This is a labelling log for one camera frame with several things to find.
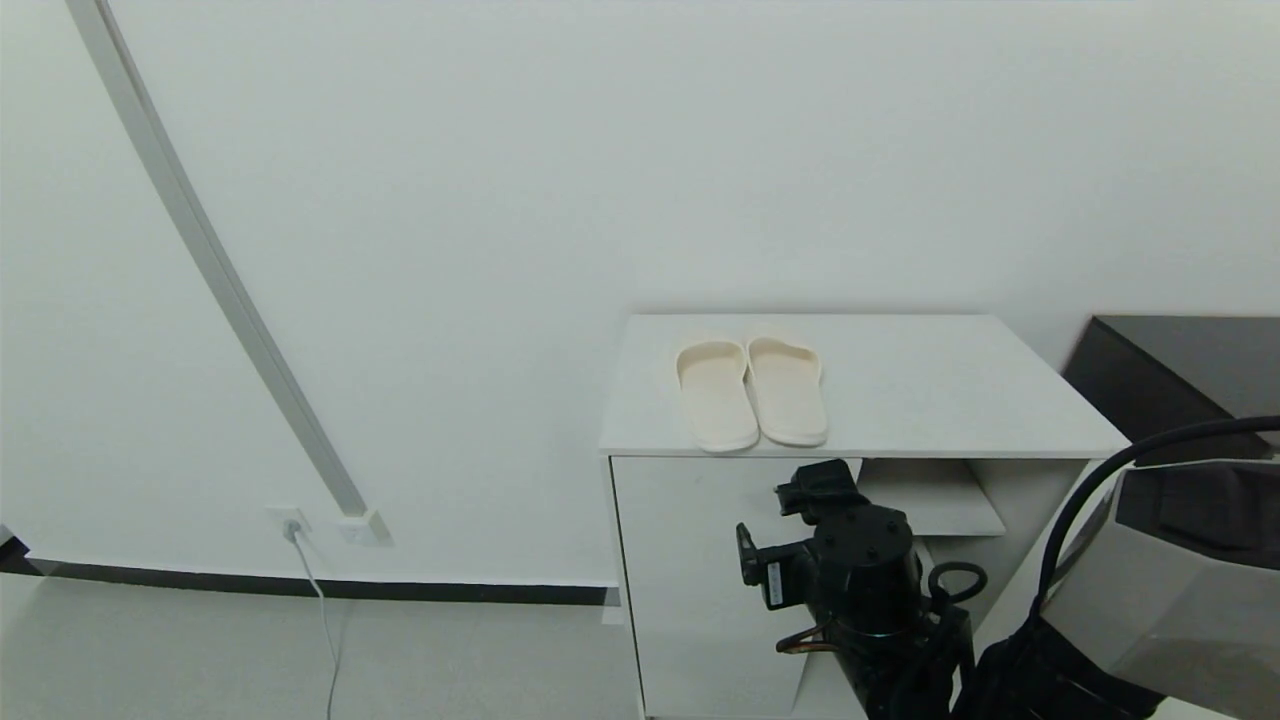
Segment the floor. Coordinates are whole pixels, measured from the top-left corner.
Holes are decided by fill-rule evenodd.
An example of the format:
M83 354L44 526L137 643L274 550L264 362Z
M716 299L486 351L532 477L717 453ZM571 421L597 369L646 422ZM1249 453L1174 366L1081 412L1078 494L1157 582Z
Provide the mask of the floor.
M635 720L599 607L330 601L335 720ZM321 720L314 598L0 575L4 720Z

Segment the black table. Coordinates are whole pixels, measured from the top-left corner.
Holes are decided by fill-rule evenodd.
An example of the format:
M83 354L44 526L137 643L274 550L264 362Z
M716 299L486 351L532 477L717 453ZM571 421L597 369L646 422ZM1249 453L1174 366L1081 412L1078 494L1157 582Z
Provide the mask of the black table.
M1226 418L1280 414L1280 318L1100 315L1062 375L1129 439ZM1270 460L1280 433L1169 447L1138 465Z

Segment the baseboard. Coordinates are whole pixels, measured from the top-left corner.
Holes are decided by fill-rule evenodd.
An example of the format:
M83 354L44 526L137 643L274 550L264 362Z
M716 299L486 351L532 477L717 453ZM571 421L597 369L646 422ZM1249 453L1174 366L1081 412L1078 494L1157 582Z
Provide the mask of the baseboard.
M27 547L17 538L0 552L0 571L40 574L49 578L72 578L125 585L187 591L230 592L314 597L311 583L300 578L261 578L216 573L179 573L145 570L81 562L24 559ZM35 573L24 568L33 568ZM319 580L326 597L348 600L393 600L413 602L508 602L525 605L603 606L609 588L584 585L492 585L471 583L372 583L356 580Z

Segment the slipper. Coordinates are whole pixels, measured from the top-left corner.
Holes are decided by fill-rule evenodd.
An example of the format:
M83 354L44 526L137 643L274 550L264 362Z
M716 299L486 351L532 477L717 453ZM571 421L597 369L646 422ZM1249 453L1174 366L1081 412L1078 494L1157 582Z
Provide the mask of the slipper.
M742 378L746 352L728 340L690 345L676 356L676 378L698 447L707 452L731 452L760 439L751 401Z
M755 415L773 442L817 447L827 442L827 409L818 388L822 363L812 348L781 334L762 332L746 343Z

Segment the electrical outlet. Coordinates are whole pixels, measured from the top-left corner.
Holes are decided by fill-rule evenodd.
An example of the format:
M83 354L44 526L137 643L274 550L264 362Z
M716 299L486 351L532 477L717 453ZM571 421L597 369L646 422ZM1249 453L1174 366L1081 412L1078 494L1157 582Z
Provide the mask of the electrical outlet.
M392 544L387 523L383 521L383 516L376 510L370 510L361 518L338 520L338 532L342 533L342 539L347 541L347 544L364 547L388 547Z
M271 525L278 530L284 530L284 524L289 520L296 520L302 525L303 533L311 532L311 523L307 523L306 515L302 514L302 509L293 507L291 505L268 505L266 516L271 519Z

